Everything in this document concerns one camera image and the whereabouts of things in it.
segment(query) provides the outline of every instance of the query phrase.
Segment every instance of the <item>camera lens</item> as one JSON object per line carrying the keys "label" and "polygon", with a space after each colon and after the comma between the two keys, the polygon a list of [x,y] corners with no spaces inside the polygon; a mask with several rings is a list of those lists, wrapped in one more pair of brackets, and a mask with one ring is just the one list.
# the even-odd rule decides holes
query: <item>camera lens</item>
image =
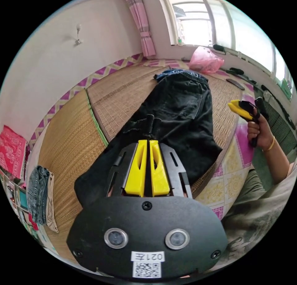
{"label": "camera lens", "polygon": [[105,243],[113,249],[121,249],[128,243],[128,235],[119,228],[111,228],[104,235]]}
{"label": "camera lens", "polygon": [[165,244],[169,249],[180,250],[188,245],[190,241],[189,234],[183,229],[174,229],[168,232],[165,238]]}

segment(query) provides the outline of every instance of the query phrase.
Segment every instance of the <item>person's hand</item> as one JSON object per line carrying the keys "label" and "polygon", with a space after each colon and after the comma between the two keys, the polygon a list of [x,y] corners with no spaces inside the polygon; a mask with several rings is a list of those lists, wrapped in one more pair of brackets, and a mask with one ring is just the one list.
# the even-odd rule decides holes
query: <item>person's hand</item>
{"label": "person's hand", "polygon": [[[254,115],[257,114],[257,109],[254,108]],[[253,138],[258,136],[257,146],[262,150],[267,150],[273,142],[273,134],[270,130],[269,124],[263,115],[260,115],[258,119],[259,124],[255,122],[249,122],[247,124],[248,129],[248,140],[252,141]]]}

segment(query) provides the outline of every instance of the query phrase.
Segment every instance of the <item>gold bracelet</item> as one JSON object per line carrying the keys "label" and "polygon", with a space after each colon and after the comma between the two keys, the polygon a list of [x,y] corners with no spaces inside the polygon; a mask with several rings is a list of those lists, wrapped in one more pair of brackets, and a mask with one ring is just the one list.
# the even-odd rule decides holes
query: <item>gold bracelet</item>
{"label": "gold bracelet", "polygon": [[268,152],[268,151],[270,151],[270,150],[272,149],[274,143],[275,143],[275,136],[273,136],[273,141],[272,141],[271,146],[270,146],[267,150],[263,150],[263,152]]}

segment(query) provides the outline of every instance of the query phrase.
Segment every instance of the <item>qr code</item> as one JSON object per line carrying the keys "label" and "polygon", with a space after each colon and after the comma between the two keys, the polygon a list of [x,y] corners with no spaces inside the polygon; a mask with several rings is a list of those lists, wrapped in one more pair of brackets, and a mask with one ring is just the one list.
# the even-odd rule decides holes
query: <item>qr code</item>
{"label": "qr code", "polygon": [[161,278],[160,262],[134,262],[133,263],[134,278]]}

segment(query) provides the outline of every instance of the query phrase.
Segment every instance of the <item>smartphone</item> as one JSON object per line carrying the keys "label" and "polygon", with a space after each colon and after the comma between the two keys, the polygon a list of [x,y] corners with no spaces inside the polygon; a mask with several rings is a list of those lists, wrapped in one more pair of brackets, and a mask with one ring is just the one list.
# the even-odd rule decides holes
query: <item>smartphone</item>
{"label": "smartphone", "polygon": [[240,85],[238,82],[236,82],[235,80],[226,79],[226,81],[229,82],[229,83],[231,83],[231,84],[233,84],[233,85],[235,85],[236,87],[238,87],[242,91],[245,90],[245,88],[242,85]]}

